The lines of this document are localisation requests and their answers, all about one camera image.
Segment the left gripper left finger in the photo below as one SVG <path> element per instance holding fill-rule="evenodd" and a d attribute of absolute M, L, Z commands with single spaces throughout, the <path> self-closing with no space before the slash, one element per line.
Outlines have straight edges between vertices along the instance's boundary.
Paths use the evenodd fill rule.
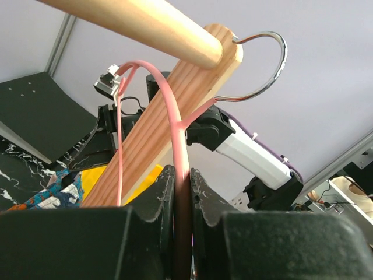
<path fill-rule="evenodd" d="M 1 215 L 2 279 L 170 279 L 175 170 L 125 207 Z"/>

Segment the patterned blue orange shorts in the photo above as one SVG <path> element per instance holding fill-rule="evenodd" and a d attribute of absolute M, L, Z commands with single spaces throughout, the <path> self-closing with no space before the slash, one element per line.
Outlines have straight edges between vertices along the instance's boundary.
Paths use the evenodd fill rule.
<path fill-rule="evenodd" d="M 81 172 L 63 169 L 51 177 L 45 190 L 7 211 L 78 208 L 83 201 L 83 194 Z"/>

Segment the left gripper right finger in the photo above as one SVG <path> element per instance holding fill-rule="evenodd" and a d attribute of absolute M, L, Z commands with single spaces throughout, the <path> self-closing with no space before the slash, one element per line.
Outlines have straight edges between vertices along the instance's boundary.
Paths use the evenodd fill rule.
<path fill-rule="evenodd" d="M 371 279 L 361 230 L 339 216 L 240 212 L 190 173 L 198 279 Z"/>

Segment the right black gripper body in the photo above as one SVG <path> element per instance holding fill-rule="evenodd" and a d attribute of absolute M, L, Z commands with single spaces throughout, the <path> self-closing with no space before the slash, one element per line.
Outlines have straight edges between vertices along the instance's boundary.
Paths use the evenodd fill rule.
<path fill-rule="evenodd" d="M 140 118 L 140 110 L 135 114 L 121 113 L 122 125 L 122 140 L 124 140 L 130 133 Z M 118 121 L 117 121 L 117 107 L 104 105 L 98 108 L 98 127 L 106 131 L 111 142 L 111 149 L 116 152 L 118 149 Z"/>

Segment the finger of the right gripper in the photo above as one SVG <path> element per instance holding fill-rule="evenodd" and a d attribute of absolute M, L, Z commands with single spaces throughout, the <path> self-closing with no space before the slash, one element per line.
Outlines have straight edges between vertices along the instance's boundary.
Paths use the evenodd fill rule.
<path fill-rule="evenodd" d="M 107 165 L 112 159 L 112 139 L 104 128 L 95 129 L 68 164 L 70 172 Z"/>

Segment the pink hanger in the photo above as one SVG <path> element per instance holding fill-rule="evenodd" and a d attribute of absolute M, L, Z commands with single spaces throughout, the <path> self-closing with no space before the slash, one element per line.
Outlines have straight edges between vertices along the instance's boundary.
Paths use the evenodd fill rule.
<path fill-rule="evenodd" d="M 202 113 L 216 102 L 242 102 L 254 98 L 264 91 L 268 90 L 278 79 L 288 55 L 288 48 L 285 39 L 274 31 L 262 31 L 253 36 L 238 39 L 233 38 L 234 44 L 244 44 L 247 41 L 260 37 L 271 37 L 275 39 L 281 48 L 281 56 L 274 74 L 259 89 L 246 94 L 245 96 L 227 97 L 217 96 L 209 99 L 185 119 L 181 118 L 180 111 L 170 85 L 160 71 L 152 64 L 143 60 L 133 60 L 122 64 L 117 70 L 117 75 L 122 76 L 127 70 L 131 70 L 127 78 L 122 78 L 117 90 L 117 99 L 128 87 L 136 70 L 139 67 L 147 69 L 155 78 L 159 85 L 163 100 L 166 105 L 167 116 L 170 124 L 171 143 L 173 149 L 173 163 L 175 168 L 175 187 L 174 187 L 174 235 L 173 235 L 173 264 L 172 279 L 189 279 L 191 276 L 192 261 L 192 202 L 191 202 L 191 184 L 190 168 L 187 153 L 187 144 L 185 140 L 185 131 L 188 126 L 195 121 Z"/>

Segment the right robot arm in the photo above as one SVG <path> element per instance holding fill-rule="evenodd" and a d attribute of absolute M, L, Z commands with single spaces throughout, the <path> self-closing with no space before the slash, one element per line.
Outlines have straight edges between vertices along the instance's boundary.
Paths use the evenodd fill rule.
<path fill-rule="evenodd" d="M 201 144 L 220 153 L 254 174 L 244 188 L 248 202 L 234 206 L 263 211 L 287 211 L 303 189 L 301 176 L 285 157 L 275 155 L 243 129 L 229 113 L 210 106 L 185 131 L 186 143 Z M 96 126 L 83 148 L 68 164 L 78 172 L 107 165 L 117 151 L 117 108 L 113 104 L 98 108 Z"/>

